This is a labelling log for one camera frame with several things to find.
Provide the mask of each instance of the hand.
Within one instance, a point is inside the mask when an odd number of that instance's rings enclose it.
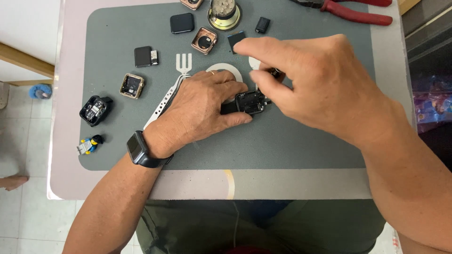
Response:
[[[220,114],[223,102],[248,87],[230,71],[213,72],[201,71],[184,80],[168,110],[144,130],[156,158],[169,157],[186,144],[253,120],[243,112]]]
[[[344,35],[288,41],[246,38],[234,51],[262,62],[251,79],[285,115],[354,145],[377,138],[393,120],[392,112],[403,110],[380,91]],[[264,71],[270,67],[285,72],[293,88]]]

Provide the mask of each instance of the green pants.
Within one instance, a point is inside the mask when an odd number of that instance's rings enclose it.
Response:
[[[257,227],[243,203],[236,246],[273,253],[366,254],[385,224],[373,200],[298,200]],[[234,246],[231,200],[149,200],[137,227],[144,254],[222,253]]]

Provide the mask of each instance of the table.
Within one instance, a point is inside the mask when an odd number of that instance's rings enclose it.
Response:
[[[100,8],[172,3],[177,0],[66,0],[62,2],[56,63],[52,141],[47,195],[50,199],[85,199],[106,171],[80,165],[79,144],[83,83],[86,77],[87,21]],[[346,3],[356,7],[356,3]],[[398,7],[369,6],[370,13],[394,17],[389,27],[370,26],[375,80],[400,101],[413,121],[410,82]],[[328,13],[324,21],[336,17]],[[355,199],[371,198],[363,168],[164,170],[152,191],[157,199]]]

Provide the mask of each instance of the red plier handle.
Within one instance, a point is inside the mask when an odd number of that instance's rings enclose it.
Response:
[[[392,0],[332,0],[333,2],[357,2],[367,5],[374,5],[380,7],[388,7],[392,4]]]
[[[382,0],[354,0],[354,2],[367,2],[367,3],[375,3],[375,2],[383,2]],[[357,22],[357,23],[365,23],[365,24],[373,24],[373,25],[381,25],[381,26],[389,26],[392,24],[392,17],[379,15],[379,14],[371,14],[364,13],[349,9],[345,6],[342,6],[336,3],[335,0],[325,0],[320,11],[327,11],[331,14],[346,19],[348,21]]]

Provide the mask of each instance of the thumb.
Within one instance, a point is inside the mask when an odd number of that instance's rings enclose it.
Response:
[[[251,71],[250,77],[257,84],[262,93],[270,98],[275,104],[286,101],[293,93],[292,89],[277,81],[266,71]]]
[[[226,129],[241,125],[244,123],[249,123],[253,118],[244,112],[235,112],[227,115],[221,115],[219,118],[226,124]]]

